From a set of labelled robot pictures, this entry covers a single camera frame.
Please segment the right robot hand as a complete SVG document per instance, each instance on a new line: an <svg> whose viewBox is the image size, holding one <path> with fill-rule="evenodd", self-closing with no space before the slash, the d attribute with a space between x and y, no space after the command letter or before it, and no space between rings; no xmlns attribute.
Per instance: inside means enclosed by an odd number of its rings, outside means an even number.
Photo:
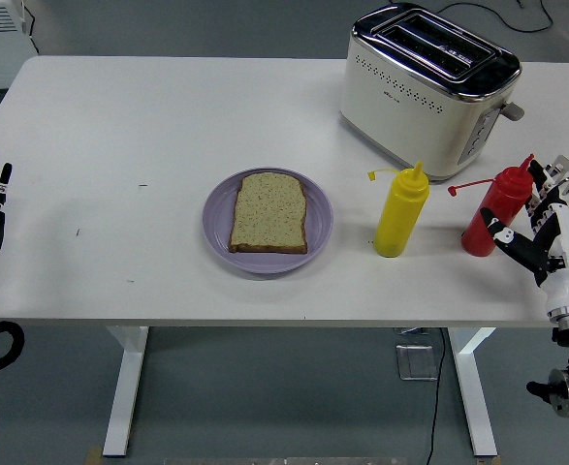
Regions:
<svg viewBox="0 0 569 465"><path fill-rule="evenodd" d="M547 295L548 316L557 323L569 315L569 206L536 160L529 163L528 171L537 190L526 204L532 238L509 228L487 207L480 213L495 245L533 273Z"/></svg>

